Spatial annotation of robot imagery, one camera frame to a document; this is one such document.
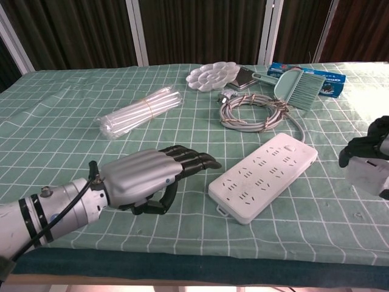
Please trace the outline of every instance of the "plastic straw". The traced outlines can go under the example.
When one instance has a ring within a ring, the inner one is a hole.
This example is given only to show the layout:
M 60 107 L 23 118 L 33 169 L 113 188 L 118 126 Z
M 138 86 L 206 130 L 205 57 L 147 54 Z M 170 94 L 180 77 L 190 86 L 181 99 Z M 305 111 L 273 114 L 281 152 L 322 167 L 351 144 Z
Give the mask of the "plastic straw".
M 182 97 L 172 87 L 162 88 L 125 108 L 101 117 L 100 131 L 110 140 L 130 132 L 171 108 L 182 104 Z

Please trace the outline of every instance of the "gray cable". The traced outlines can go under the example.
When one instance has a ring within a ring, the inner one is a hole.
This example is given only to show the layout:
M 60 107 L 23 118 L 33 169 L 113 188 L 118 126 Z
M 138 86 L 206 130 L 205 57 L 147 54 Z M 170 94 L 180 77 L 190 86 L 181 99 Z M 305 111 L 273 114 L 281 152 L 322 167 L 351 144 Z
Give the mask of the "gray cable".
M 270 110 L 270 115 L 262 122 L 247 123 L 244 120 L 239 120 L 232 113 L 232 109 L 240 105 L 265 106 Z M 284 116 L 286 116 L 301 132 L 300 141 L 304 142 L 305 132 L 303 128 L 293 117 L 287 113 L 288 111 L 289 110 L 287 108 L 286 102 L 273 99 L 262 94 L 252 94 L 251 96 L 244 95 L 231 98 L 229 101 L 221 105 L 219 114 L 222 125 L 224 125 L 226 128 L 242 132 L 264 132 L 271 130 L 278 126 L 278 124 L 283 121 Z

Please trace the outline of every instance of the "curtain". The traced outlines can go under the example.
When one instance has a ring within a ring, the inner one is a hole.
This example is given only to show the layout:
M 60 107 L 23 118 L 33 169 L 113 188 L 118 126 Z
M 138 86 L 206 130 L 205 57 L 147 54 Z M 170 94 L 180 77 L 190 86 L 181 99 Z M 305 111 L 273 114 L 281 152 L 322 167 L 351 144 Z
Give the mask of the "curtain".
M 139 0 L 149 64 L 256 64 L 266 0 Z
M 389 1 L 340 0 L 321 62 L 389 61 Z
M 22 74 L 0 38 L 0 92 L 14 84 L 21 76 Z
M 125 0 L 0 0 L 34 68 L 136 65 Z
M 273 61 L 311 63 L 330 5 L 331 0 L 285 0 Z

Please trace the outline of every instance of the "black phone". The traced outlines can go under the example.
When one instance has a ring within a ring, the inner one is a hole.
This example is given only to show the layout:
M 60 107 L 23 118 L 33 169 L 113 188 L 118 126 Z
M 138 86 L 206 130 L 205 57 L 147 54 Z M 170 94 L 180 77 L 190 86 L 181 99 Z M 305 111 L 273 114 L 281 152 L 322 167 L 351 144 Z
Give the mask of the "black phone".
M 235 80 L 230 83 L 227 83 L 227 86 L 233 88 L 236 91 L 245 90 L 246 88 L 259 82 L 258 80 L 252 77 L 253 73 L 253 70 L 241 67 Z

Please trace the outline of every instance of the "power strip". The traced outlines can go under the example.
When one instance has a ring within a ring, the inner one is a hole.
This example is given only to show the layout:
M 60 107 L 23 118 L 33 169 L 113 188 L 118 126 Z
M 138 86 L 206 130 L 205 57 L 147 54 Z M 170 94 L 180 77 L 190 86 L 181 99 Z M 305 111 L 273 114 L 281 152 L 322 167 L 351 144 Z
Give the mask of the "power strip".
M 210 183 L 208 192 L 223 216 L 249 224 L 315 160 L 317 151 L 278 134 Z

